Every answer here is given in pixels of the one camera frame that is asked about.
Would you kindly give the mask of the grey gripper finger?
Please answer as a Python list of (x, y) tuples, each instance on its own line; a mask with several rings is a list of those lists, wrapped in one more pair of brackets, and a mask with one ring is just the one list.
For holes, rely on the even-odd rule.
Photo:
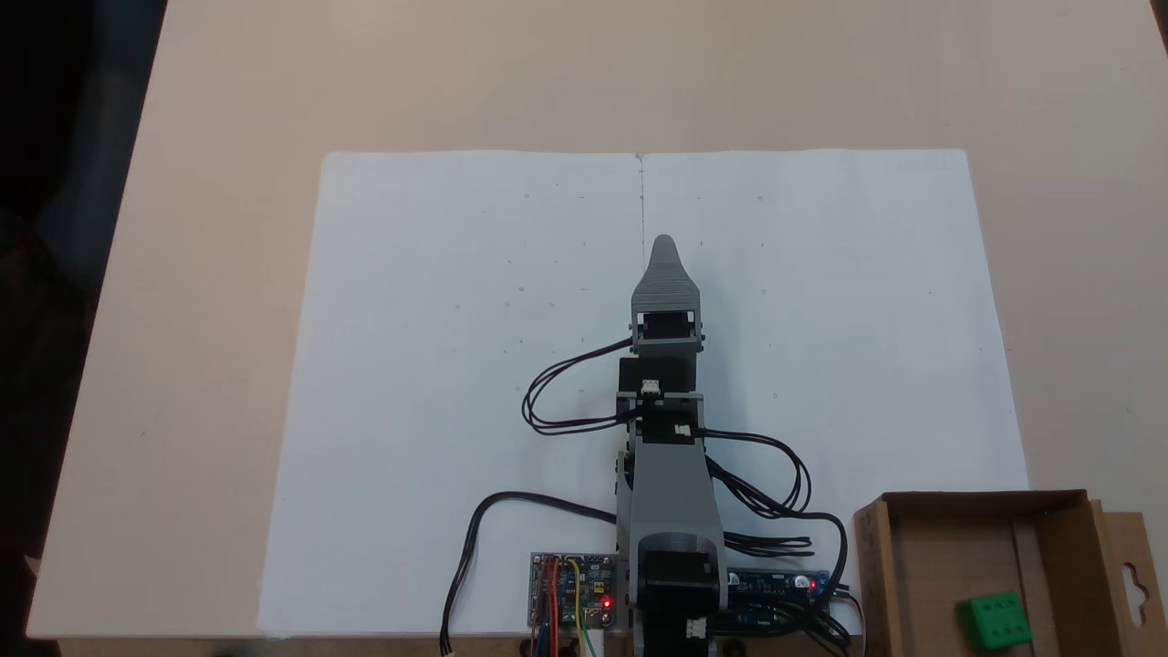
[(659, 235), (642, 278), (631, 292), (633, 313), (674, 313), (700, 311), (698, 286), (684, 271), (677, 245), (670, 235)]

